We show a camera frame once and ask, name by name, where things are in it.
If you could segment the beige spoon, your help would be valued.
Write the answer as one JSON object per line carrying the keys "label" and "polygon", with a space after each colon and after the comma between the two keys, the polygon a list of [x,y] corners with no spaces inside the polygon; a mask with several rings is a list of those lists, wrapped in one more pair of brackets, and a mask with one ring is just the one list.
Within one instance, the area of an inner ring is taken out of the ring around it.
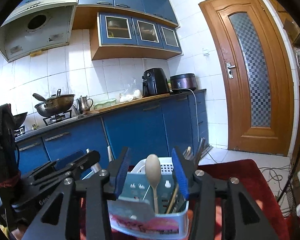
{"label": "beige spoon", "polygon": [[157,187],[161,180],[161,166],[157,155],[150,154],[145,162],[145,175],[153,191],[154,212],[159,213]]}

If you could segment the light wooden chopstick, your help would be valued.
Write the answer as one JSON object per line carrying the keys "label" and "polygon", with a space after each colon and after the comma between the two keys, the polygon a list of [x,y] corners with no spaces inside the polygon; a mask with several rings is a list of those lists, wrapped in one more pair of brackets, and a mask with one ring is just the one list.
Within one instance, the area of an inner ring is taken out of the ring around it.
{"label": "light wooden chopstick", "polygon": [[172,207],[174,205],[174,202],[175,202],[178,191],[179,191],[179,185],[178,185],[178,183],[176,183],[175,186],[174,186],[171,198],[168,202],[168,206],[167,206],[167,209],[166,209],[166,212],[165,212],[166,214],[171,213],[171,210],[172,210]]}

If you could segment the beige handled fork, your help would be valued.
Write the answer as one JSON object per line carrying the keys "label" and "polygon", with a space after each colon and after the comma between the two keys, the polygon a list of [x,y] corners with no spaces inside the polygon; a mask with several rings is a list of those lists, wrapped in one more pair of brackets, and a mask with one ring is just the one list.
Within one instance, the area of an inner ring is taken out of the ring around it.
{"label": "beige handled fork", "polygon": [[187,149],[183,152],[183,157],[186,160],[191,160],[193,155],[192,155],[192,149],[191,146],[188,146]]}

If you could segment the thin wooden chopstick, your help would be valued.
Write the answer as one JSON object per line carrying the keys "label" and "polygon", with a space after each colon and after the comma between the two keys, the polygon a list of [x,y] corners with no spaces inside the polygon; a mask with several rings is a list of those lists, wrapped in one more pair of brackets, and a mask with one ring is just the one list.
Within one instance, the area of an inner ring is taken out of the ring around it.
{"label": "thin wooden chopstick", "polygon": [[114,157],[113,157],[113,154],[112,154],[110,146],[107,146],[107,153],[108,153],[108,160],[109,160],[109,162],[113,161]]}

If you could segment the blue base cabinets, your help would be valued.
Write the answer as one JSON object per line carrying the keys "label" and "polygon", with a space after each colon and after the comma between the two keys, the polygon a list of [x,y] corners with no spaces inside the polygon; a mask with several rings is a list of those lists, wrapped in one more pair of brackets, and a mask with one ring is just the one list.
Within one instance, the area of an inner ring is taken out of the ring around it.
{"label": "blue base cabinets", "polygon": [[195,151],[200,138],[209,138],[205,92],[180,92],[27,132],[16,139],[19,170],[25,174],[48,161],[86,149],[100,153],[102,167],[108,165],[107,148],[114,157],[124,146],[131,148],[131,165],[152,153],[168,157],[175,146]]}

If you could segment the light blue utensil box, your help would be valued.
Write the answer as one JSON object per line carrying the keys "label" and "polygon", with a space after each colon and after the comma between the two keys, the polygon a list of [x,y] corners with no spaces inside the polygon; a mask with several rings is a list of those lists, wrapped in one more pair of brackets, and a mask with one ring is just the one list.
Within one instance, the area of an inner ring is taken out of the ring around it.
{"label": "light blue utensil box", "polygon": [[160,157],[161,180],[157,186],[158,213],[154,211],[153,190],[145,174],[145,159],[127,173],[121,195],[108,201],[111,228],[144,239],[183,239],[189,231],[188,202],[167,213],[174,190],[173,164]]}

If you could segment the black wok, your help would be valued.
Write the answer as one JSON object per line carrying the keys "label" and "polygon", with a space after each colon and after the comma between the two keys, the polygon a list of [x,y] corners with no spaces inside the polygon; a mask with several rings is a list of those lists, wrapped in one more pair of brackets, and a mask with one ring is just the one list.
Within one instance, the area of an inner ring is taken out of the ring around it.
{"label": "black wok", "polygon": [[72,107],[75,97],[74,94],[61,94],[61,89],[58,89],[57,94],[48,99],[37,93],[33,93],[32,96],[40,101],[34,107],[43,117],[51,117],[68,111]]}

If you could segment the red floral plush cloth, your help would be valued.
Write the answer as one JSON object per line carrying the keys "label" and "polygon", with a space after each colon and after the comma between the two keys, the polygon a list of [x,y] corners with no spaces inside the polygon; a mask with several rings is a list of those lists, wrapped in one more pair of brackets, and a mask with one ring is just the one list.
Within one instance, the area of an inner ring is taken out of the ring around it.
{"label": "red floral plush cloth", "polygon": [[[194,167],[194,185],[190,201],[195,202],[189,239],[214,239],[216,228],[216,199],[221,201],[222,239],[277,239],[278,235],[236,177],[220,180]],[[86,199],[86,239],[112,239],[110,226],[106,170],[76,183]]]}

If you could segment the steel kettle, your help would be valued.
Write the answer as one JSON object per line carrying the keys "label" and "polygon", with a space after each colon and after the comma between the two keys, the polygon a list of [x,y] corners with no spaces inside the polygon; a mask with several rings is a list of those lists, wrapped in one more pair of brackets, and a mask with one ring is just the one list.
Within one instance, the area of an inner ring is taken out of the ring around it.
{"label": "steel kettle", "polygon": [[90,111],[92,105],[94,103],[92,98],[88,98],[87,96],[80,96],[77,100],[77,112],[79,114],[83,114],[87,111]]}

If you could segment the dark rice cooker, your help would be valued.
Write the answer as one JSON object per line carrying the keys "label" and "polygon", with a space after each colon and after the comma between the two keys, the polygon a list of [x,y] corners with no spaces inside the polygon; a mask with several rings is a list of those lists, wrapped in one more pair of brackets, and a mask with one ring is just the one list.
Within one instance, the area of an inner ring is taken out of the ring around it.
{"label": "dark rice cooker", "polygon": [[197,89],[196,76],[193,73],[179,74],[170,77],[171,89]]}

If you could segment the black air fryer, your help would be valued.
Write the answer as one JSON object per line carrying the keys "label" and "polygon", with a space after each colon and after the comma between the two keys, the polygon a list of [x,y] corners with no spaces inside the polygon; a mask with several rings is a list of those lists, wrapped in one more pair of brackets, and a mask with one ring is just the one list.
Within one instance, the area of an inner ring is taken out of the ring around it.
{"label": "black air fryer", "polygon": [[146,70],[142,76],[143,97],[169,94],[170,89],[164,70],[162,68],[151,68]]}

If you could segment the wooden door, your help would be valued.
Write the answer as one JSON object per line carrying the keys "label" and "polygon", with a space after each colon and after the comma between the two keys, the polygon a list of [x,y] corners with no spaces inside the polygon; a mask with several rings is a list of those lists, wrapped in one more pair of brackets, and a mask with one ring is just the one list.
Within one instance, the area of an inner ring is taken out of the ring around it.
{"label": "wooden door", "polygon": [[207,0],[200,8],[216,45],[228,110],[228,148],[287,155],[293,130],[290,62],[262,0]]}

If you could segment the range hood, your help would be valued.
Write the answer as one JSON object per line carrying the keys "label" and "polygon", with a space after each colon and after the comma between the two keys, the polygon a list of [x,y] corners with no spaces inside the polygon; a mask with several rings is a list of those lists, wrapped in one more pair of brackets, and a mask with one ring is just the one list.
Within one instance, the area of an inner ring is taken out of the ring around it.
{"label": "range hood", "polygon": [[0,27],[0,53],[12,62],[69,44],[77,0],[37,0],[17,7]]}

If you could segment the blue upper cabinets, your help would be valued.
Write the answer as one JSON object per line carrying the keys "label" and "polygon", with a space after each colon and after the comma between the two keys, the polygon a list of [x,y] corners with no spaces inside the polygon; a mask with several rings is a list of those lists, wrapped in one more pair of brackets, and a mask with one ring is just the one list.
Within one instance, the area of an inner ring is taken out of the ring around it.
{"label": "blue upper cabinets", "polygon": [[177,25],[169,0],[77,0],[72,29],[90,30],[93,60],[169,59],[181,53]]}

